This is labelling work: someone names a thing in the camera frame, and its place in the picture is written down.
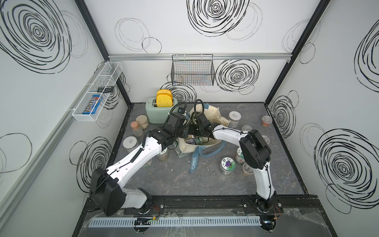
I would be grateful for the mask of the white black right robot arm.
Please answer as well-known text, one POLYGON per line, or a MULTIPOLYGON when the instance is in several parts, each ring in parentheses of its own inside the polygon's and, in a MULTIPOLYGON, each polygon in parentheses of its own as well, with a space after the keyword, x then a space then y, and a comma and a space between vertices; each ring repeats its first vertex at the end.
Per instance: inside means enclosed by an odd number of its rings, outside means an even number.
POLYGON ((243 131, 226 127, 217 122, 211 123, 204 112, 203 101, 197 99, 191 115, 194 128, 191 128, 190 131, 197 136, 222 140, 238 146, 242 151, 245 163, 253 169, 257 186, 256 205, 258 210, 263 213, 273 210, 276 191, 270 173, 271 149, 262 135, 255 129, 243 131))

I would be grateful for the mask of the red bee label seed jar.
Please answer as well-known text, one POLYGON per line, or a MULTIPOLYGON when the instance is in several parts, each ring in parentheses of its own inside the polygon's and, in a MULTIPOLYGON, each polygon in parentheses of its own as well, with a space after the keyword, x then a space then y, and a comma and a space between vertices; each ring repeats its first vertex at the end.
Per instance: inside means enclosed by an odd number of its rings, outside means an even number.
POLYGON ((272 117, 271 116, 263 116, 262 117, 262 126, 268 127, 270 124, 272 124, 272 117))

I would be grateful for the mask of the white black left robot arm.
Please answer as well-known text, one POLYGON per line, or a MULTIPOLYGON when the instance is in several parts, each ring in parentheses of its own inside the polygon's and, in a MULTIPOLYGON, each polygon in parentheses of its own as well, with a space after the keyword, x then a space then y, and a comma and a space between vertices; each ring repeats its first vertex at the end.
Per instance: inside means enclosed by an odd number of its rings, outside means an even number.
POLYGON ((106 216, 112 216, 122 208, 139 209, 147 201, 142 190, 127 191, 128 180, 148 161, 173 145, 186 128, 186 102, 180 102, 169 112, 162 127, 147 132, 144 141, 119 162, 97 168, 92 173, 89 199, 106 216))

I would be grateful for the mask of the orange label small jar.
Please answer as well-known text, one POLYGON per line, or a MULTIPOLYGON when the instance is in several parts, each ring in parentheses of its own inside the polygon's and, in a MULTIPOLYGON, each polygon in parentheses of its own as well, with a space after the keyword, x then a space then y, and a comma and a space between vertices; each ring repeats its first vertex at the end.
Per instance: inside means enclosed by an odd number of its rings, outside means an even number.
POLYGON ((247 163, 244 163, 242 166, 242 175, 248 177, 254 174, 254 169, 250 167, 247 163))

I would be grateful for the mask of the cream canvas bag blue handles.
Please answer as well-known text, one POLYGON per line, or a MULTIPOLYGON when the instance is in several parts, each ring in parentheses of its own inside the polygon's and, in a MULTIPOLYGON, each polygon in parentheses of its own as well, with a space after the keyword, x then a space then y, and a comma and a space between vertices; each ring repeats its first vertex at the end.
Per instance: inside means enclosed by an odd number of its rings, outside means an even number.
POLYGON ((204 103, 200 99, 195 101, 194 107, 187 115, 187 118, 189 126, 185 130, 184 137, 176 140, 177 147, 175 151, 179 157, 191 154, 189 173, 192 174, 197 169, 200 157, 212 157, 224 148, 225 142, 216 151, 208 155, 203 154, 203 150, 221 142, 221 140, 215 139, 212 135, 216 126, 223 125, 227 127, 230 120, 221 116, 219 108, 204 103))

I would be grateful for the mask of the large radish label seed jar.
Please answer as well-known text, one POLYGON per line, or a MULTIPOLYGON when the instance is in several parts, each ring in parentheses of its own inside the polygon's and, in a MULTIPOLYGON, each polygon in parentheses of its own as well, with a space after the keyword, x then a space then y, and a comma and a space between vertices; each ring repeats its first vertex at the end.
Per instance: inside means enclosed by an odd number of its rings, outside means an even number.
POLYGON ((237 164, 240 164, 240 165, 245 162, 245 159, 244 159, 244 156, 242 153, 242 149, 240 147, 238 147, 238 149, 236 151, 235 161, 237 164))

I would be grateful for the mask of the silver label jar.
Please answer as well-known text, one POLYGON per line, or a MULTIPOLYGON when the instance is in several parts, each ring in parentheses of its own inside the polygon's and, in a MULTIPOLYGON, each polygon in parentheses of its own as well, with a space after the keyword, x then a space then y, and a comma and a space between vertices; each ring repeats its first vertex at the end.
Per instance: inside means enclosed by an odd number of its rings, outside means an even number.
POLYGON ((239 121, 241 119, 241 114, 237 111, 231 111, 229 113, 229 125, 228 127, 230 128, 237 128, 238 127, 238 124, 239 124, 239 121))

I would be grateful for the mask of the sunflower label tall jar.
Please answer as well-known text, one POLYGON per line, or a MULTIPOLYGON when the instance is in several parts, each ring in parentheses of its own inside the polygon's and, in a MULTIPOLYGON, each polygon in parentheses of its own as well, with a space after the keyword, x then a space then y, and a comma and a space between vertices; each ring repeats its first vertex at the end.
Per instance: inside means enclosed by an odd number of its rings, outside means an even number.
POLYGON ((135 136, 128 136, 123 140, 122 145, 130 153, 139 146, 139 142, 135 136))

